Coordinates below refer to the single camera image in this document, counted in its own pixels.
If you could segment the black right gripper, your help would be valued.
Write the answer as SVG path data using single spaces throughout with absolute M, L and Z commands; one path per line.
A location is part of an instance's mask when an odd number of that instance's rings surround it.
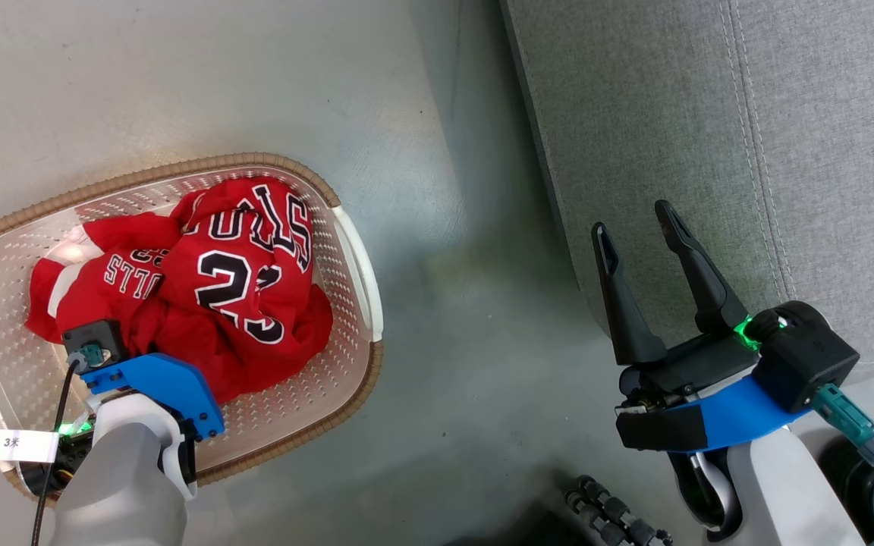
M 666 245 L 680 260 L 702 333 L 731 333 L 748 311 L 676 208 L 655 201 Z M 750 412 L 757 389 L 742 384 L 759 361 L 757 350 L 735 334 L 704 334 L 667 350 L 652 333 L 628 287 L 624 263 L 603 222 L 592 228 L 594 258 L 626 397 L 616 429 L 625 448 L 696 453 L 750 443 L 762 436 L 762 419 Z

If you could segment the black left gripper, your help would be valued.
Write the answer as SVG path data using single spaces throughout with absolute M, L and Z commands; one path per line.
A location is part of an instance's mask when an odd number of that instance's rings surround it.
M 46 491 L 51 495 L 64 490 L 93 449 L 94 424 L 95 415 L 84 413 L 73 422 L 59 426 L 58 452 L 51 474 L 46 475 L 46 463 L 18 463 L 18 476 L 29 493 L 39 495 Z

